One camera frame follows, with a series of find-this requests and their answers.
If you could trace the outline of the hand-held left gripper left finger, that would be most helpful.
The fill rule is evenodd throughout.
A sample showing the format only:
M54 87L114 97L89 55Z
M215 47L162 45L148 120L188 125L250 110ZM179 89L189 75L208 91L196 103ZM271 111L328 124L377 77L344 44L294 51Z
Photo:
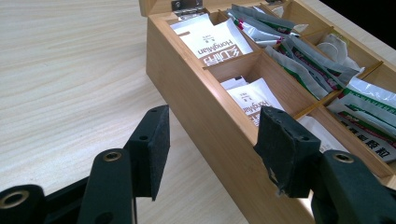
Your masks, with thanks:
M95 157L77 224L137 224L136 199L156 199L169 148L169 106L151 108L124 147Z

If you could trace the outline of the wooden tea box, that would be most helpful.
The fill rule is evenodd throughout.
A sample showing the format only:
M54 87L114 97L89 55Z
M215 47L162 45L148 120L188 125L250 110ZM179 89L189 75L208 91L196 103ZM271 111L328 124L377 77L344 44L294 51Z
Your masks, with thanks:
M386 164L324 103L311 96L264 51L207 67L172 31L172 0L139 0L148 20L147 74L249 224L314 224L309 204L276 193L254 151L258 129L224 90L221 81L263 78L288 113L314 117L344 147L360 157L383 185L396 189L396 162ZM349 56L364 67L362 78L396 91L396 50L320 0L280 0L284 18L304 23L303 39L315 45L331 31L348 42Z

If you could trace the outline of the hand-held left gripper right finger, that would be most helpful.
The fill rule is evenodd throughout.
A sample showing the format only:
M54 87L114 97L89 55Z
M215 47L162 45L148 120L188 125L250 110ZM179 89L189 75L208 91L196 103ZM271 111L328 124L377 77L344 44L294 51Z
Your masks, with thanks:
M396 224L396 190L383 186L358 157L319 147L320 140L288 113L261 108L254 150L280 192L313 195L316 224Z

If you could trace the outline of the white tea bags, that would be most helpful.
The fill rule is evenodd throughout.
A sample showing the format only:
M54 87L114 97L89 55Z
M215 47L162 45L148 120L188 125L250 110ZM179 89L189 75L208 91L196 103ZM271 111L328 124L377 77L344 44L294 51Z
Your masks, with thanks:
M339 35L326 35L324 39L317 44L317 48L335 63L356 71L361 72L363 70L363 67L360 67L354 60L348 57L347 42Z

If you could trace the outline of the white brown-print sachet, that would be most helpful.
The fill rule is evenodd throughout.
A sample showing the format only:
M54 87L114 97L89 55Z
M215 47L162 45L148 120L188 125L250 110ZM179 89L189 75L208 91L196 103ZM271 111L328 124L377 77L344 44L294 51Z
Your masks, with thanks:
M253 51L231 19L179 37L204 66L222 63Z
M260 114L263 106L271 106L283 110L283 106L275 98L263 78L247 85L227 90L240 108L255 126L260 125Z
M347 152L347 149L315 118L304 116L298 119L298 122L321 141L319 147L321 153L331 149Z
M177 35L183 35L186 33L190 33L191 31L196 31L201 28L209 28L212 26L213 23L210 20L209 15L203 14L185 21L180 21L178 23L172 24L171 28Z
M248 83L246 82L246 80L245 80L242 76L233 77L233 78L230 78L230 79L228 79L228 80L223 81L223 82L220 83L220 85L221 85L226 91L227 91L227 90L234 89L234 88L238 88L238 87L241 87L241 86L245 86L245 85L247 85L247 84L248 84Z

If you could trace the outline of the pile of silver green packets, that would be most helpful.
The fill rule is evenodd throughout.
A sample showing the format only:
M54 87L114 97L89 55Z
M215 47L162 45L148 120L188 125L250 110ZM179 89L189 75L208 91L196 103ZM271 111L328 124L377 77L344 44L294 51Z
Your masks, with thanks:
M396 93L360 79L364 69L335 63L309 46L292 21L258 7L233 5L227 14L314 97L339 91L328 109L382 161L396 161Z

